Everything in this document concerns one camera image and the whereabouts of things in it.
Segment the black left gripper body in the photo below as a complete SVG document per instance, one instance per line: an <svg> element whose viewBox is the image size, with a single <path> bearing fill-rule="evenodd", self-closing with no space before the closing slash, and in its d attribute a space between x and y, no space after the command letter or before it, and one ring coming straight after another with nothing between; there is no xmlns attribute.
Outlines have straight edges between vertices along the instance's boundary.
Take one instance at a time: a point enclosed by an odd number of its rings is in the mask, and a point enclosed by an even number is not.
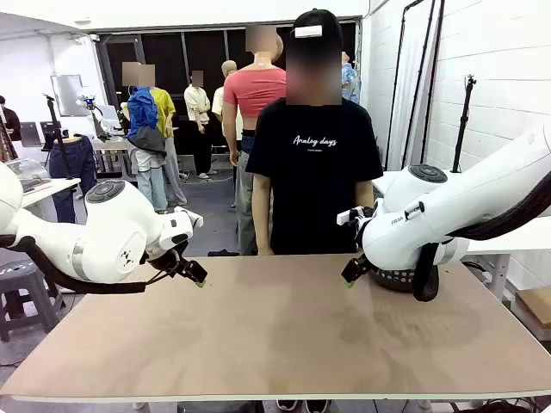
<svg viewBox="0 0 551 413"><path fill-rule="evenodd" d="M177 245L163 255L163 270L166 273L184 273L187 270L189 262L183 257L185 248L185 245Z"/></svg>

